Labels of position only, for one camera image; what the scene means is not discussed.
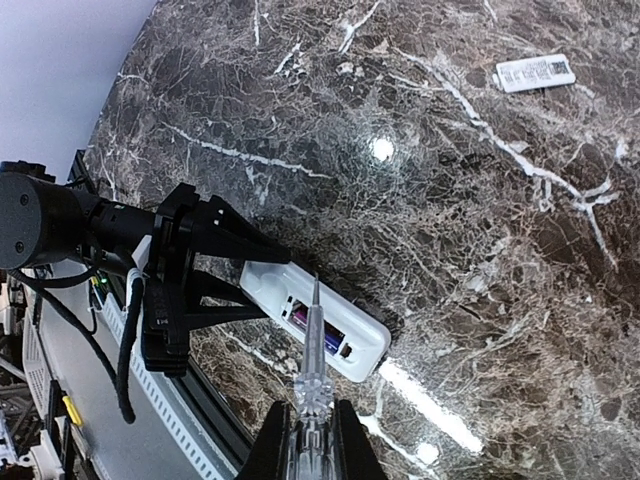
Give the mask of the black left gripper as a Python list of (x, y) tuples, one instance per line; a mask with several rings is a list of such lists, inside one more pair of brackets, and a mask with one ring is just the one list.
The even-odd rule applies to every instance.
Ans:
[[(166, 376), (186, 374), (189, 329), (268, 317), (239, 287), (208, 272), (190, 274), (194, 260), (191, 231), (192, 250), (196, 253), (277, 264), (291, 260), (289, 248), (260, 232), (221, 197), (214, 195), (209, 201), (198, 201), (195, 188), (181, 183), (161, 202), (153, 218), (144, 268), (148, 278), (141, 353), (148, 371)], [(192, 222), (187, 216), (193, 210)], [(184, 321), (186, 282), (189, 328)]]

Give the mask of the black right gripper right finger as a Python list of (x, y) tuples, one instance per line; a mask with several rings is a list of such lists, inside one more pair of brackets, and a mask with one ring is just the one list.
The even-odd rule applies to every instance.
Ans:
[(337, 479), (388, 479), (349, 400), (336, 402), (332, 432)]

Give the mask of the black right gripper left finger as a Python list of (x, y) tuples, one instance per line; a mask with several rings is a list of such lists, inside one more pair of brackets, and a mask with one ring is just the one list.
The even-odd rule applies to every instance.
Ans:
[(286, 477), (290, 410), (286, 401), (271, 405), (236, 480), (283, 480)]

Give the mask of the clear handle test screwdriver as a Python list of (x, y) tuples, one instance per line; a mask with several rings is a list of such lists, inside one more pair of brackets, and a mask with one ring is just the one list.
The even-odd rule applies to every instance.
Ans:
[(288, 479), (334, 477), (331, 433), (334, 384), (326, 374), (324, 340), (320, 282), (315, 280), (308, 307), (301, 373), (294, 382), (296, 419), (289, 436)]

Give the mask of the purple AA battery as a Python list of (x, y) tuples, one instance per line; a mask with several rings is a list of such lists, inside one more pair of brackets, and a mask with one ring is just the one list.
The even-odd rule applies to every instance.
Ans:
[(333, 327), (332, 325), (325, 325), (325, 350), (330, 355), (336, 355), (339, 352), (340, 346), (343, 343), (345, 335)]
[(307, 329), (308, 308), (304, 305), (295, 307), (290, 316), (290, 322), (300, 331), (305, 332)]

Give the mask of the white remote battery cover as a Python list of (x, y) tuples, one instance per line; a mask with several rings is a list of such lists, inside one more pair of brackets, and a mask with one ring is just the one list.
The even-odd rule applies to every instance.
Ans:
[(572, 85), (576, 75), (564, 54), (552, 54), (501, 62), (496, 74), (506, 93)]

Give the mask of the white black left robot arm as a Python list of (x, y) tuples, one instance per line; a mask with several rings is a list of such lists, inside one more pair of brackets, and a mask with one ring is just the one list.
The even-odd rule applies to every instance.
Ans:
[(96, 262), (123, 275), (116, 256), (151, 238), (141, 352), (145, 367), (168, 377), (185, 374), (190, 333), (223, 323), (258, 319), (264, 312), (238, 287), (194, 267), (197, 255), (286, 264), (290, 250), (262, 234), (219, 196), (201, 200), (181, 183), (155, 212), (56, 184), (44, 166), (1, 165), (1, 267), (32, 268), (65, 259)]

